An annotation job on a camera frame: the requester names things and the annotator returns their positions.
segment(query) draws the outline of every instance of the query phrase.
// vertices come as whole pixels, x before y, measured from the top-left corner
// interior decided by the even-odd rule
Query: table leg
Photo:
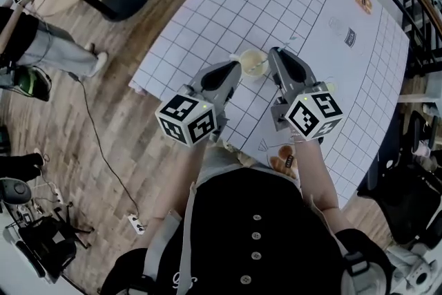
[[[103,15],[109,19],[114,19],[117,17],[117,13],[109,8],[106,4],[102,3],[100,0],[84,0],[87,4],[93,8],[100,11]]]

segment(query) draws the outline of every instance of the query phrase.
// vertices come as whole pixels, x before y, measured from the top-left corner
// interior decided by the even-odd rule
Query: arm
[[[334,233],[353,229],[339,209],[338,195],[325,167],[318,140],[296,143],[296,157],[304,200],[309,201],[313,196],[314,204],[322,211]]]
[[[181,154],[175,164],[176,174],[162,187],[153,207],[152,218],[149,220],[144,235],[137,241],[135,248],[148,247],[155,232],[161,226],[164,218],[170,210],[177,211],[184,216],[187,199],[192,182],[195,182],[200,174],[202,158],[206,150],[207,139],[199,142],[192,148],[188,148]]]

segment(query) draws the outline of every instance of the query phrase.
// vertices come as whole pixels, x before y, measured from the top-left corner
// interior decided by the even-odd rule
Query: sneaker
[[[422,111],[431,117],[437,116],[440,117],[439,111],[437,110],[436,104],[430,103],[430,104],[423,104],[422,105]]]
[[[95,65],[91,77],[97,74],[106,65],[106,62],[108,61],[108,54],[106,52],[101,52],[98,54],[97,58],[97,64]]]
[[[86,44],[84,46],[84,49],[87,50],[88,52],[94,53],[95,51],[95,44],[92,42],[89,42],[88,44]]]
[[[44,155],[41,153],[40,149],[35,148],[35,149],[34,149],[34,154],[39,154],[39,155],[41,156],[41,159],[43,160],[43,164],[42,164],[42,166],[44,166],[45,163],[46,163],[46,161],[44,160]]]

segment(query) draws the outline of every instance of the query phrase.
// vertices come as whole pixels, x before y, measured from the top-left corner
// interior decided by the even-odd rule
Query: black shirt
[[[183,222],[164,250],[155,294],[176,294],[182,231]],[[252,238],[255,232],[259,240]],[[386,255],[362,232],[348,229],[336,237],[349,251],[360,251],[389,271]],[[253,252],[259,252],[261,259],[254,260]],[[146,249],[135,249],[121,256],[101,295],[116,294],[139,278],[145,255]],[[241,294],[340,293],[344,264],[336,241],[304,205],[294,184],[261,171],[238,169],[198,187],[191,255],[194,278],[189,295],[235,290]],[[244,275],[250,276],[250,284],[240,282]]]
[[[0,32],[6,26],[13,13],[12,9],[0,7]],[[6,61],[18,61],[27,51],[37,34],[39,20],[32,15],[21,14],[19,22],[12,32],[12,36],[6,46]]]

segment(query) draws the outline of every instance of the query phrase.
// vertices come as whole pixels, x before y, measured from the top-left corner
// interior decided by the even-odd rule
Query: cup
[[[248,49],[240,56],[231,54],[229,57],[231,60],[240,62],[242,77],[257,80],[269,69],[269,62],[263,63],[267,59],[267,55],[260,50]]]

